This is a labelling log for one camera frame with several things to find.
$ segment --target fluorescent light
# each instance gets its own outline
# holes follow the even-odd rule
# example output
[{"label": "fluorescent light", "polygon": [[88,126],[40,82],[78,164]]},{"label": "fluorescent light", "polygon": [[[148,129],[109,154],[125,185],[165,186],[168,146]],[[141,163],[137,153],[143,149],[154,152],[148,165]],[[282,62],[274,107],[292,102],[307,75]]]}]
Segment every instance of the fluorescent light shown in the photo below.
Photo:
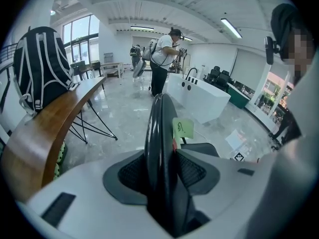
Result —
[{"label": "fluorescent light", "polygon": [[148,30],[148,31],[154,31],[154,28],[151,27],[144,27],[144,26],[131,26],[132,30]]},{"label": "fluorescent light", "polygon": [[237,36],[237,38],[243,38],[241,34],[235,29],[235,27],[229,22],[226,18],[221,18],[221,22],[223,22],[229,29]]}]

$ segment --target table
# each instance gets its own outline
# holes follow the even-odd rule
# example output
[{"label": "table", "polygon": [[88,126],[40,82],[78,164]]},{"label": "table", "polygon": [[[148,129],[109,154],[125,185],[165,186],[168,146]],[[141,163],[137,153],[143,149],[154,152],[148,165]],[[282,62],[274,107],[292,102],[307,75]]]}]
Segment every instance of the table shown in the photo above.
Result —
[{"label": "table", "polygon": [[203,124],[218,118],[230,95],[205,81],[182,74],[170,74],[167,91],[189,114]]},{"label": "table", "polygon": [[101,64],[101,67],[106,67],[106,66],[117,66],[119,78],[121,78],[121,69],[122,69],[122,71],[124,70],[124,64],[123,64],[123,62],[118,62],[118,63],[104,63],[104,64]]},{"label": "table", "polygon": [[228,94],[230,94],[230,100],[232,104],[237,106],[240,109],[243,109],[247,103],[250,101],[248,97],[246,97],[243,93],[241,93],[238,89],[236,89],[230,83],[227,83],[229,86]]},{"label": "table", "polygon": [[75,117],[105,77],[81,81],[51,102],[35,118],[13,131],[1,157],[1,169],[14,198],[27,201],[53,180],[63,140]]}]

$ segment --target marble floor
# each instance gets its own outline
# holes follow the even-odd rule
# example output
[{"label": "marble floor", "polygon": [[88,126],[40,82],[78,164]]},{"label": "marble floor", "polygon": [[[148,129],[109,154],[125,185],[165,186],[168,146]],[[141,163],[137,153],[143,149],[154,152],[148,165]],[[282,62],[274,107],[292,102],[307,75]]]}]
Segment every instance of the marble floor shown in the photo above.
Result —
[{"label": "marble floor", "polygon": [[[68,132],[65,139],[68,153],[61,166],[62,172],[109,155],[144,148],[153,103],[153,97],[148,91],[151,73],[145,71],[137,80],[133,80],[132,75],[132,71],[125,71],[121,79],[106,79],[105,90],[100,87],[91,98],[95,111],[118,137],[118,141],[86,130],[88,144],[85,144]],[[244,141],[242,145],[244,149],[240,151],[245,151],[247,155],[245,160],[256,161],[257,158],[271,152],[272,142],[267,137],[268,133],[247,111],[228,103],[219,118],[200,124],[183,106],[174,99],[173,102],[178,117],[194,121],[194,139],[188,139],[188,143],[209,142],[215,146],[221,157],[231,158],[236,150],[233,150],[226,138],[237,130]],[[105,129],[87,104],[82,111],[84,120],[102,130]]]}]

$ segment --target faucet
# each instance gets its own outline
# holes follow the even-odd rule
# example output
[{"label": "faucet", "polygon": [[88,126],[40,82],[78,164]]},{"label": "faucet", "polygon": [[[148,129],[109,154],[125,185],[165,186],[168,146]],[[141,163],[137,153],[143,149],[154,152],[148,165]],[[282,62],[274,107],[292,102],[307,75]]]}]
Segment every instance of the faucet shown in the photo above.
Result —
[{"label": "faucet", "polygon": [[196,73],[198,72],[197,71],[197,69],[195,68],[195,67],[192,67],[189,71],[188,71],[188,74],[187,74],[187,76],[186,76],[186,80],[187,80],[187,78],[188,78],[188,76],[189,76],[189,73],[191,72],[191,70],[193,70],[193,69],[195,69],[196,70]]}]

